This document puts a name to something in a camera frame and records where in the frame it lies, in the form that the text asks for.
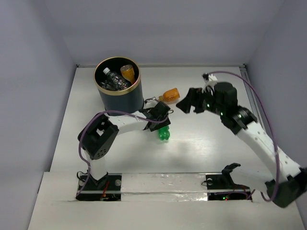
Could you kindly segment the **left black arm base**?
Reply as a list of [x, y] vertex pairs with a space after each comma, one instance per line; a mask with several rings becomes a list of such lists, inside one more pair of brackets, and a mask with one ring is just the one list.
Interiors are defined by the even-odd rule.
[[88, 180], [87, 173], [77, 172], [79, 180], [76, 199], [78, 201], [120, 201], [122, 174], [106, 174], [96, 180], [92, 176]]

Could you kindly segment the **green plastic soda bottle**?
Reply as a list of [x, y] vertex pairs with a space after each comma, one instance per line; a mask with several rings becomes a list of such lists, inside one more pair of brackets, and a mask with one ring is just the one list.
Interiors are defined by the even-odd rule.
[[170, 138], [169, 126], [165, 126], [165, 127], [158, 129], [158, 138], [161, 141], [169, 140]]

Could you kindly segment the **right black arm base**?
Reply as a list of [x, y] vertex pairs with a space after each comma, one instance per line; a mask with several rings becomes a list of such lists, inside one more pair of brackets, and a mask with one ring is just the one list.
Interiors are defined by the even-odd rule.
[[209, 201], [228, 201], [228, 200], [249, 200], [252, 201], [253, 192], [249, 187], [235, 184], [230, 177], [230, 173], [237, 167], [238, 163], [232, 163], [223, 168], [217, 174], [207, 174], [201, 183], [208, 190]]

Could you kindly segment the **clear bottle white cap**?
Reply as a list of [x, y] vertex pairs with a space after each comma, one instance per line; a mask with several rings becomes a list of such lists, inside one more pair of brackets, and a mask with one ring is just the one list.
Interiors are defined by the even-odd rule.
[[103, 73], [106, 75], [106, 79], [101, 82], [102, 88], [109, 91], [121, 91], [129, 88], [131, 83], [124, 79], [121, 75], [109, 68], [105, 68]]

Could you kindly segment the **tall orange bottle blue label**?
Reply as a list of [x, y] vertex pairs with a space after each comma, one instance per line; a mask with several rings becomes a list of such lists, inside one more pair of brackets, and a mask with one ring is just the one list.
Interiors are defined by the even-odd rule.
[[132, 65], [124, 65], [120, 68], [120, 72], [126, 80], [128, 80], [132, 85], [135, 83], [135, 73]]

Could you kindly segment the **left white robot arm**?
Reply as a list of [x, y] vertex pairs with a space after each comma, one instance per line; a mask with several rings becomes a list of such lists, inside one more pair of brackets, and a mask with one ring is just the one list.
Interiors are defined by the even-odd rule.
[[87, 164], [89, 183], [95, 189], [106, 185], [107, 170], [105, 155], [115, 138], [132, 131], [151, 132], [170, 125], [168, 118], [171, 108], [164, 102], [154, 107], [143, 108], [132, 114], [109, 110], [97, 113], [78, 135], [78, 152]]

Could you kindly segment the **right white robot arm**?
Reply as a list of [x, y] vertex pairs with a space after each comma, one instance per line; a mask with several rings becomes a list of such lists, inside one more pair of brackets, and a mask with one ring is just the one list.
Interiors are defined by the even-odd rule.
[[232, 163], [223, 168], [221, 183], [231, 188], [245, 185], [267, 194], [265, 201], [281, 208], [288, 207], [307, 191], [307, 170], [285, 154], [262, 128], [254, 114], [238, 105], [237, 90], [229, 82], [218, 81], [214, 73], [204, 73], [202, 88], [189, 88], [184, 99], [176, 104], [188, 114], [211, 112], [220, 117], [222, 124], [247, 144], [269, 170], [269, 174], [245, 170]]

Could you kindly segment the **small orange juice bottle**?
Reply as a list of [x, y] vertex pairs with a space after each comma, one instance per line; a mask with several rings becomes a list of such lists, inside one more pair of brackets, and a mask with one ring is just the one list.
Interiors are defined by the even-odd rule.
[[180, 98], [180, 94], [177, 88], [170, 89], [160, 95], [158, 99], [163, 102], [173, 102]]

